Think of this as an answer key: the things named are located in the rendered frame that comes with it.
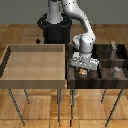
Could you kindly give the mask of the light wooden bin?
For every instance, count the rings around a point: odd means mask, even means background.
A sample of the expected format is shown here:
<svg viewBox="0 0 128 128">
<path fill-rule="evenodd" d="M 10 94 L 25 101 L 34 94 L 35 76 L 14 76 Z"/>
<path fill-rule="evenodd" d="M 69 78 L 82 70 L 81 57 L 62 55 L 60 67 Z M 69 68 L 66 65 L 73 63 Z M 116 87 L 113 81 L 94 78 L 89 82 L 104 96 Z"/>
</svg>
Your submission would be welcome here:
<svg viewBox="0 0 128 128">
<path fill-rule="evenodd" d="M 65 46 L 10 44 L 0 58 L 0 89 L 64 89 Z"/>
</svg>

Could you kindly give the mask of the dark wooden compartment bin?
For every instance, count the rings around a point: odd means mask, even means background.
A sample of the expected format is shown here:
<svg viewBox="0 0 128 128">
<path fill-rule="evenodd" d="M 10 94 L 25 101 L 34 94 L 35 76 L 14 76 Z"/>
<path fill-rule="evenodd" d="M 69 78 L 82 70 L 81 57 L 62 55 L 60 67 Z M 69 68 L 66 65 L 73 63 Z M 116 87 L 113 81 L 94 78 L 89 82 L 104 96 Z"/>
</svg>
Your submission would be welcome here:
<svg viewBox="0 0 128 128">
<path fill-rule="evenodd" d="M 99 61 L 96 71 L 89 71 L 87 75 L 80 75 L 79 68 L 70 64 L 76 49 L 66 46 L 66 79 L 68 89 L 128 89 L 128 50 L 124 44 L 116 45 L 116 55 L 111 59 L 111 44 L 94 44 L 92 57 Z M 121 71 L 114 72 L 114 67 Z"/>
</svg>

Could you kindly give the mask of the grey milk carton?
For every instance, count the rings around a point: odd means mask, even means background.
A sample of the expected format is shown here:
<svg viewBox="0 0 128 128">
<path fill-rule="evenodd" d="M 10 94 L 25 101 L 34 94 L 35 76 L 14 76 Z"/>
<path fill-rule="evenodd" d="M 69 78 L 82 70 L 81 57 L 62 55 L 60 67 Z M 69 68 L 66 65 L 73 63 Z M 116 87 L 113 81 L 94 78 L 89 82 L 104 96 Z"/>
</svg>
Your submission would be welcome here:
<svg viewBox="0 0 128 128">
<path fill-rule="evenodd" d="M 114 59 L 115 55 L 116 55 L 117 47 L 116 47 L 116 43 L 114 41 L 111 41 L 111 45 L 112 45 L 111 59 Z"/>
</svg>

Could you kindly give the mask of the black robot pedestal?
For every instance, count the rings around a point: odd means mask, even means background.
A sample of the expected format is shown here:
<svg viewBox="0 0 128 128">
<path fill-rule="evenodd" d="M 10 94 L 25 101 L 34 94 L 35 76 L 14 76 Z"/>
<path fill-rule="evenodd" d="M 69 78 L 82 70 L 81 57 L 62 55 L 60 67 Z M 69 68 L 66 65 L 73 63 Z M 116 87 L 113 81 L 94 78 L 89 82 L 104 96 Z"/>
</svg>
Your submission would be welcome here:
<svg viewBox="0 0 128 128">
<path fill-rule="evenodd" d="M 45 44 L 68 44 L 70 42 L 70 29 L 72 20 L 64 13 L 61 14 L 63 20 L 57 24 L 51 24 L 47 21 L 47 14 L 44 14 L 37 25 L 43 31 Z"/>
</svg>

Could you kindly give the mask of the loaf of bread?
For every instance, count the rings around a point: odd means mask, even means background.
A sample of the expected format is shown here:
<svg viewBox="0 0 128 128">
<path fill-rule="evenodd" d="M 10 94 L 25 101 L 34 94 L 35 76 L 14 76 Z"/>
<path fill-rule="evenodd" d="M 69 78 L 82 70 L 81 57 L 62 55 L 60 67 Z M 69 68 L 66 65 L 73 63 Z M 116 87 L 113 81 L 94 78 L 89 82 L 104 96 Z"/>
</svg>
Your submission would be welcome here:
<svg viewBox="0 0 128 128">
<path fill-rule="evenodd" d="M 85 75 L 85 74 L 87 74 L 87 71 L 85 69 L 80 68 L 79 69 L 79 74 L 80 75 Z"/>
</svg>

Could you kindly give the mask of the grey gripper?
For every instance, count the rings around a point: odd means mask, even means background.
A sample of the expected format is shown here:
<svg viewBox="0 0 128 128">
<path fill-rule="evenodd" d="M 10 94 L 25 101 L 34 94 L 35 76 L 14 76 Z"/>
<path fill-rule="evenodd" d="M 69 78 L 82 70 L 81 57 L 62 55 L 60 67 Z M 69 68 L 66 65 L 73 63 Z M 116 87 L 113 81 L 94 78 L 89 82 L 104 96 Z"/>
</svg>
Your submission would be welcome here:
<svg viewBox="0 0 128 128">
<path fill-rule="evenodd" d="M 87 70 L 96 70 L 99 65 L 99 61 L 97 59 L 93 59 L 91 55 L 80 56 L 78 52 L 75 52 L 70 60 L 70 64 Z"/>
</svg>

